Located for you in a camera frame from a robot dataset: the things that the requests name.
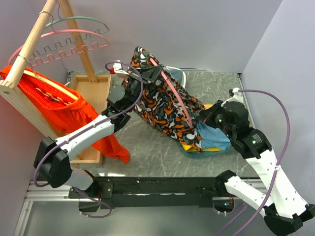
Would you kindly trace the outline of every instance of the camouflage fabric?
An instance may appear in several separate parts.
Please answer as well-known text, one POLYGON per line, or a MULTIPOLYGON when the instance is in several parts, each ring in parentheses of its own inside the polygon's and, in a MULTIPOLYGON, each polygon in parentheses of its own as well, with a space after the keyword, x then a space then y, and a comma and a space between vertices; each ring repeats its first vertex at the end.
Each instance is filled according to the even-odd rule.
MULTIPOLYGON (((159 61, 147 50, 136 47, 131 64, 137 69, 152 67, 150 58, 153 58, 159 64, 159 61)), ((164 72, 184 102, 191 117, 193 128, 189 127, 183 108, 161 75, 159 77, 159 85, 146 85, 143 96, 139 104, 135 106, 134 111, 147 123, 172 139, 182 144, 192 145, 197 151, 201 151, 201 137, 195 130, 195 127, 199 123, 199 112, 205 110, 205 107, 196 97, 190 96, 171 77, 167 72, 167 68, 164 68, 164 72)), ((123 81, 124 87, 126 87, 128 80, 129 78, 123 81)))

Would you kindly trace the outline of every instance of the wooden rack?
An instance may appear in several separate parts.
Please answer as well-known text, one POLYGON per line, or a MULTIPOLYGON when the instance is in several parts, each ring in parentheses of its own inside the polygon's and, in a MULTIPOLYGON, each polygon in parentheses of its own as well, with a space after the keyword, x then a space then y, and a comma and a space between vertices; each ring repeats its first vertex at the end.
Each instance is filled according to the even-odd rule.
MULTIPOLYGON (((5 80, 0 81, 0 95, 5 98, 15 109, 17 109, 29 122, 31 122, 44 136, 49 136, 52 139, 60 137, 59 131, 55 130, 40 111, 28 100, 28 98, 17 87, 25 68, 28 66, 27 60, 32 57, 32 54, 40 40, 50 14, 52 14, 57 2, 56 0, 47 0, 35 22, 33 29, 27 37, 23 48, 21 49, 10 72, 5 80)), ((69 0, 59 0, 61 11, 64 17, 74 16, 69 0)), ((67 26, 69 29, 78 29, 76 20, 68 20, 67 26)), ((78 33, 71 33, 73 40, 75 40, 78 33)), ((96 109, 98 113, 104 110, 107 106, 106 98, 109 94, 111 85, 110 75, 95 75, 91 60, 89 58, 86 47, 83 41, 78 38, 75 47, 78 51, 84 50, 79 54, 80 60, 85 69, 86 75, 75 76, 72 83, 72 88, 79 91, 83 97, 96 109)), ((92 146, 85 149, 78 155, 72 164, 93 163, 99 164, 102 162, 101 154, 92 146)))

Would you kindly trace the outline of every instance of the wooden tray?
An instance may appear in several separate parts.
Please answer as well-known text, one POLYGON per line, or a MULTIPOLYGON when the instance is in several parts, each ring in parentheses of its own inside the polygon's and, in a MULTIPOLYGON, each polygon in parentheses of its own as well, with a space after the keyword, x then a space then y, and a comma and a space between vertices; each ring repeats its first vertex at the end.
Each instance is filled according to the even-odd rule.
MULTIPOLYGON (((91 83, 87 75, 76 75, 71 83, 71 89, 77 90, 90 103, 98 114, 107 107, 107 97, 111 87, 111 75, 97 75, 98 83, 91 83)), ((83 150, 71 164, 102 164, 103 156, 94 147, 83 150)))

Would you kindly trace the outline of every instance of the table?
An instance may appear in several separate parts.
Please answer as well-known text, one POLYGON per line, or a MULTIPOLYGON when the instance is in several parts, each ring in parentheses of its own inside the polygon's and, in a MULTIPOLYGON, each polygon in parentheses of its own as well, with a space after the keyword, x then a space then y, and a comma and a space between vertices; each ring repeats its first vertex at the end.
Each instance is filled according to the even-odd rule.
MULTIPOLYGON (((236 73, 186 71, 186 89, 204 104, 229 98, 229 89, 241 87, 236 73)), ((113 76, 113 85, 121 79, 113 76)), ((116 133, 120 144, 130 152, 130 161, 104 158, 101 166, 80 166, 96 177, 216 177, 231 170, 240 177, 257 177, 252 167, 237 152, 200 159, 185 156, 178 143, 147 124, 135 112, 126 126, 116 133)))

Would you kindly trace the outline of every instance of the orange clothing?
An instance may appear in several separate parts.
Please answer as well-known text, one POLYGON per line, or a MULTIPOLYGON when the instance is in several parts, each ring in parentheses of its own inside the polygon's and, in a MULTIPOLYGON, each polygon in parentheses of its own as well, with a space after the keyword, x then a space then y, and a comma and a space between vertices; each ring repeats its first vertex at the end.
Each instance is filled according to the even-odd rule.
MULTIPOLYGON (((6 66, 0 71, 3 79, 6 79, 11 66, 6 66)), ((26 95, 26 97, 38 108, 38 110, 47 118, 52 126, 57 130, 62 130, 66 133, 71 133, 82 126, 94 120, 98 114, 95 109, 87 103, 82 95, 68 87, 53 81, 46 76, 34 71, 34 73, 54 82, 63 87, 67 91, 74 94, 78 99, 75 101, 55 87, 26 74, 22 75, 19 81, 18 88, 26 95), (44 96, 40 91, 50 93, 55 98, 61 98, 65 103, 70 102, 70 105, 65 105, 62 102, 56 102, 51 97, 44 96)), ((106 136, 96 143, 93 147, 99 150, 104 156, 121 159, 125 164, 129 161, 129 152, 122 145, 120 145, 114 134, 106 136)))

